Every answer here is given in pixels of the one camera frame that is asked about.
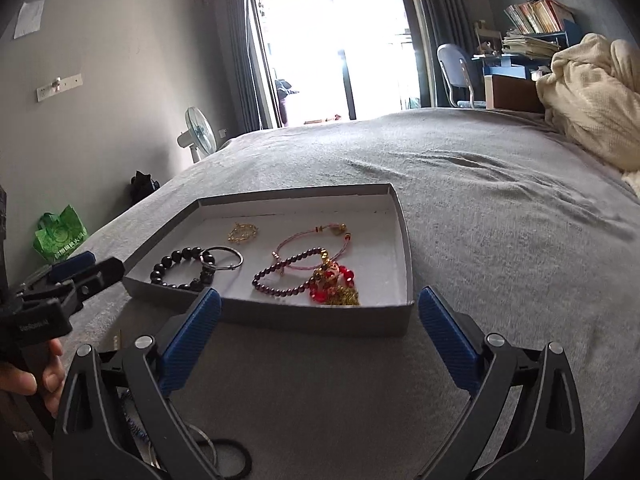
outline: green shopping bag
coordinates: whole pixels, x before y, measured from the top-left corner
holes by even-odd
[[[70,205],[60,215],[44,213],[38,221],[33,248],[50,264],[65,260],[88,238],[86,228]]]

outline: human hand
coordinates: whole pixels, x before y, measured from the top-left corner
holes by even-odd
[[[43,396],[44,403],[51,415],[58,414],[60,396],[65,385],[65,369],[60,360],[62,343],[59,339],[49,341],[49,364],[42,373],[42,382],[47,390]],[[31,396],[38,391],[36,378],[33,374],[18,370],[15,366],[0,362],[0,390],[14,394]]]

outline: blue chair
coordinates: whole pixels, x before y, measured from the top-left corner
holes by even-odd
[[[444,82],[449,90],[449,102],[454,108],[486,108],[486,101],[475,101],[474,86],[479,84],[475,70],[469,70],[470,57],[459,46],[447,43],[438,47],[438,61],[442,69]],[[469,101],[454,101],[453,89],[469,90]]]

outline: glass door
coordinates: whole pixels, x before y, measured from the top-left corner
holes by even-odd
[[[255,0],[282,126],[349,117],[331,0]]]
[[[254,6],[281,126],[427,105],[411,0],[254,0]]]
[[[403,0],[333,0],[358,119],[420,107]]]

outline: dark red bead bracelet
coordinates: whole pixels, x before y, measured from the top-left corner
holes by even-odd
[[[298,262],[300,260],[304,260],[309,256],[313,256],[314,254],[322,254],[322,255],[326,254],[328,256],[328,253],[322,247],[315,247],[313,249],[309,249],[308,251],[304,251],[303,253],[296,254],[295,256],[287,258],[286,260],[281,260],[276,264],[273,264],[271,267],[267,267],[266,269],[261,270],[260,272],[258,272],[258,274],[254,276],[254,280],[251,282],[251,284],[254,286],[255,290],[259,290],[260,292],[269,294],[270,296],[295,296],[296,294],[300,294],[300,292],[304,292],[306,289],[310,288],[313,283],[316,282],[316,279],[313,276],[308,280],[306,280],[306,282],[303,283],[302,285],[297,286],[295,288],[288,288],[286,290],[283,288],[280,289],[280,288],[273,288],[271,286],[262,285],[260,283],[260,280],[264,278],[267,274],[271,274],[272,272],[283,269],[284,267],[289,267],[292,263]]]

